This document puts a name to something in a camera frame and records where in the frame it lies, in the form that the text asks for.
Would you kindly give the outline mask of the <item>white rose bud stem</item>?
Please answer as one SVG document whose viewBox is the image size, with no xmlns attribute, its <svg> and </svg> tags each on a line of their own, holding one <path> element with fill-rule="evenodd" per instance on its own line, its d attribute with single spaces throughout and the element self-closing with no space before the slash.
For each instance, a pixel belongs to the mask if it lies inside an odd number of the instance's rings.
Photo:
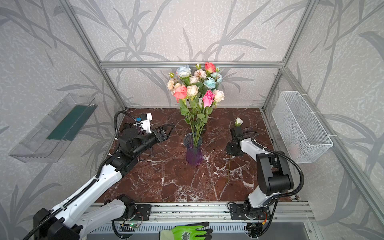
<svg viewBox="0 0 384 240">
<path fill-rule="evenodd" d="M 240 127 L 242 123 L 243 123 L 243 120 L 237 117 L 235 120 L 235 126 Z M 230 165 L 231 165 L 231 162 L 229 162 L 229 166 L 228 166 L 228 182 L 230 181 Z"/>
</svg>

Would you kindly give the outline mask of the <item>blue purple glass vase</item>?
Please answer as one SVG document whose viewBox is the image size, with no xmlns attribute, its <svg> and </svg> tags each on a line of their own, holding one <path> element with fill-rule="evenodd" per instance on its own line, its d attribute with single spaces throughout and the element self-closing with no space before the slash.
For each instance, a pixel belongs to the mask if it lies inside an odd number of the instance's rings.
<svg viewBox="0 0 384 240">
<path fill-rule="evenodd" d="M 194 142 L 194 133 L 189 133 L 184 138 L 184 146 L 186 147 L 186 160 L 191 166 L 198 166 L 204 160 L 202 153 L 203 139 L 200 136 L 198 142 Z"/>
</svg>

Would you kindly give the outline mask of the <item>peach rose stem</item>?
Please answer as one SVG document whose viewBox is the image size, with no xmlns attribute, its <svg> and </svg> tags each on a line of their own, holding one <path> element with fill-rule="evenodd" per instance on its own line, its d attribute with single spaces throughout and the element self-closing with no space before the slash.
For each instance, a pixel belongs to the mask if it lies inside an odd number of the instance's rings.
<svg viewBox="0 0 384 240">
<path fill-rule="evenodd" d="M 167 88 L 171 92 L 175 92 L 176 89 L 183 86 L 183 84 L 179 83 L 176 79 L 170 79 L 167 83 Z"/>
</svg>

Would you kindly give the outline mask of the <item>magenta pink rose stem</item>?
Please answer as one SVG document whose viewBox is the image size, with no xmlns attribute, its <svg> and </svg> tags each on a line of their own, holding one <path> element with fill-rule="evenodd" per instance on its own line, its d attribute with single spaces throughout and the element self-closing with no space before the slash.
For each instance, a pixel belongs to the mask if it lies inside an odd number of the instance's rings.
<svg viewBox="0 0 384 240">
<path fill-rule="evenodd" d="M 200 110 L 197 113 L 197 125 L 196 125 L 196 134 L 194 140 L 194 146 L 199 145 L 199 139 L 205 124 L 208 122 L 208 116 L 212 113 L 212 105 L 214 103 L 215 94 L 208 90 L 205 95 L 202 97 L 202 103 Z"/>
</svg>

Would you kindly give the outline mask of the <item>cream white rose stem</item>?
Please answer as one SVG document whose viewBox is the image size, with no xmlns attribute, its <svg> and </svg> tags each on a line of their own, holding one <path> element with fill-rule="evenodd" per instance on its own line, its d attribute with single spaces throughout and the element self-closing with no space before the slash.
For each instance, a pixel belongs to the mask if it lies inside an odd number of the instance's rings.
<svg viewBox="0 0 384 240">
<path fill-rule="evenodd" d="M 215 94 L 214 103 L 212 105 L 212 109 L 214 109 L 217 104 L 224 100 L 224 92 L 220 90 L 214 90 L 212 91 Z"/>
</svg>

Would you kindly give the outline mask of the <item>white blue rose stem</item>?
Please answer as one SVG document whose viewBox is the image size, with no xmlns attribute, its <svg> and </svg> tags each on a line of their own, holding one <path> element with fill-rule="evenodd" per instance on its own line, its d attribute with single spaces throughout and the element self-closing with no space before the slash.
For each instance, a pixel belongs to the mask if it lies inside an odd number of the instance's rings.
<svg viewBox="0 0 384 240">
<path fill-rule="evenodd" d="M 176 77 L 178 83 L 187 87 L 192 85 L 191 77 L 192 70 L 189 65 L 181 66 L 176 70 Z"/>
</svg>

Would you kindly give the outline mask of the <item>light blue flower stem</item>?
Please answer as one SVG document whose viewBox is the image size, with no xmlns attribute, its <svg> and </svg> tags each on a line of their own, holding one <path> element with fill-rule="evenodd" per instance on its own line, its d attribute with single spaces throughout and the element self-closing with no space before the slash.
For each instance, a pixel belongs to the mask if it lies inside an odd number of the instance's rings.
<svg viewBox="0 0 384 240">
<path fill-rule="evenodd" d="M 205 87 L 210 90 L 215 90 L 218 88 L 219 84 L 223 81 L 223 77 L 221 74 L 214 72 L 211 73 L 210 76 L 203 81 Z"/>
</svg>

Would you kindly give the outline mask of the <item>pink red rose stem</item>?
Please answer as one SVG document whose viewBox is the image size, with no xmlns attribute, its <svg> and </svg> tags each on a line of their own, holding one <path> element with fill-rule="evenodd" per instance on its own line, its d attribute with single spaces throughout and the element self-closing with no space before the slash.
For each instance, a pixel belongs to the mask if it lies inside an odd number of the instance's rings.
<svg viewBox="0 0 384 240">
<path fill-rule="evenodd" d="M 206 71 L 207 78 L 208 78 L 211 73 L 216 72 L 216 66 L 213 63 L 206 62 L 205 63 L 205 71 Z"/>
</svg>

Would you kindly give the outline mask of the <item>red glass vase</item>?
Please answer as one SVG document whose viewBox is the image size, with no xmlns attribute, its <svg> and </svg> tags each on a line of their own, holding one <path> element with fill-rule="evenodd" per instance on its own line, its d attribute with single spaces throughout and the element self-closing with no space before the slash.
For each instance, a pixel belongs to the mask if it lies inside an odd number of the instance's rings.
<svg viewBox="0 0 384 240">
<path fill-rule="evenodd" d="M 206 132 L 206 124 L 208 121 L 206 120 L 201 120 L 200 122 L 200 134 L 204 134 Z"/>
</svg>

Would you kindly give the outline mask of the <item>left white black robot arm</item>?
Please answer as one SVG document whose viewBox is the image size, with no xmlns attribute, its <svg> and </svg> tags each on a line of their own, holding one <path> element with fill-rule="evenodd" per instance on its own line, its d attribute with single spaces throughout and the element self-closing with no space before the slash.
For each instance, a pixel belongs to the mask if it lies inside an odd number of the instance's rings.
<svg viewBox="0 0 384 240">
<path fill-rule="evenodd" d="M 166 124 L 151 129 L 152 115 L 134 119 L 130 128 L 119 131 L 118 111 L 114 128 L 118 146 L 116 151 L 98 167 L 96 174 L 75 193 L 52 209 L 42 208 L 33 217 L 34 227 L 26 240 L 80 240 L 109 221 L 135 216 L 135 202 L 121 195 L 98 210 L 86 210 L 112 185 L 119 182 L 139 162 L 142 153 L 169 139 L 175 125 Z"/>
</svg>

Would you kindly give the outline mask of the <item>green work glove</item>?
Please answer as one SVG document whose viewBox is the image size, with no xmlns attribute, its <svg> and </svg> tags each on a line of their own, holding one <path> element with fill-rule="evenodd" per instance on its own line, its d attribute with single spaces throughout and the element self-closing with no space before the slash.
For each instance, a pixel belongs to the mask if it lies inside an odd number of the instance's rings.
<svg viewBox="0 0 384 240">
<path fill-rule="evenodd" d="M 211 240 L 213 230 L 209 222 L 176 226 L 160 231 L 160 240 Z"/>
</svg>

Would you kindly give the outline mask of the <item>green circuit board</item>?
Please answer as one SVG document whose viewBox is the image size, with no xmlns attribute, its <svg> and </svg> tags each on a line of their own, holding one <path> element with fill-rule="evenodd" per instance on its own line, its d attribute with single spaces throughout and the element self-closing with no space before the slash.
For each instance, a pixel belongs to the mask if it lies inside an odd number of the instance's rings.
<svg viewBox="0 0 384 240">
<path fill-rule="evenodd" d="M 141 226 L 139 223 L 123 223 L 120 225 L 120 231 L 122 232 L 134 232 Z"/>
</svg>

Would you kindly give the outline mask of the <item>aluminium front rail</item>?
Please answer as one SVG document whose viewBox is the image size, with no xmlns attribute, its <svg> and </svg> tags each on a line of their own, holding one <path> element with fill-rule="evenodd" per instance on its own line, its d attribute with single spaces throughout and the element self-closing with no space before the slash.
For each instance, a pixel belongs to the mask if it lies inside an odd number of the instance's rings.
<svg viewBox="0 0 384 240">
<path fill-rule="evenodd" d="M 226 202 L 153 202 L 136 203 L 152 205 L 150 219 L 144 223 L 229 223 L 263 222 L 257 220 L 232 220 Z M 273 222 L 315 222 L 313 211 L 307 202 L 279 202 Z"/>
</svg>

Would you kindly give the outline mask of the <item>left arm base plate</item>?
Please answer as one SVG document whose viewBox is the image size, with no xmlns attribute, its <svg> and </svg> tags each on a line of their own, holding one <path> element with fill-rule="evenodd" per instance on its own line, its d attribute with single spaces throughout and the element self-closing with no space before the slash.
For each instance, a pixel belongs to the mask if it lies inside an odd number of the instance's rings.
<svg viewBox="0 0 384 240">
<path fill-rule="evenodd" d="M 150 219 L 151 208 L 152 205 L 149 204 L 128 206 L 124 219 L 129 221 L 148 221 Z"/>
</svg>

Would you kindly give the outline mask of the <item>clear plastic wall shelf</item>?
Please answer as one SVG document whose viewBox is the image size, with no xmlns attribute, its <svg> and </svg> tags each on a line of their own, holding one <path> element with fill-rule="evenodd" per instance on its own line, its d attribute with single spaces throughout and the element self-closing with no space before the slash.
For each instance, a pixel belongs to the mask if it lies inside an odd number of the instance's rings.
<svg viewBox="0 0 384 240">
<path fill-rule="evenodd" d="M 56 163 L 97 107 L 94 97 L 67 94 L 9 156 L 23 163 Z"/>
</svg>

